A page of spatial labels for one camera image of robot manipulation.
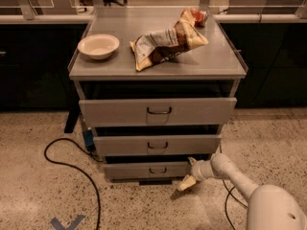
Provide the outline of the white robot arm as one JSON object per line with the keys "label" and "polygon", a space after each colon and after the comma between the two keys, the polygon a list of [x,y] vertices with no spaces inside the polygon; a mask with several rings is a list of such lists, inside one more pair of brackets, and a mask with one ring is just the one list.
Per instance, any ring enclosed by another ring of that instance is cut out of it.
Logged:
{"label": "white robot arm", "polygon": [[307,216],[283,188],[258,185],[222,153],[210,160],[189,158],[191,171],[177,189],[184,191],[208,178],[228,179],[248,203],[247,230],[307,230]]}

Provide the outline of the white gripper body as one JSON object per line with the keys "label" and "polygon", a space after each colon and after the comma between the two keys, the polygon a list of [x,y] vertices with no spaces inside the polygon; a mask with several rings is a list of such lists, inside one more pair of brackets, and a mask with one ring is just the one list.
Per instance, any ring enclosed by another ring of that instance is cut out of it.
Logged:
{"label": "white gripper body", "polygon": [[192,165],[191,174],[197,181],[203,181],[214,176],[211,163],[204,160],[199,160]]}

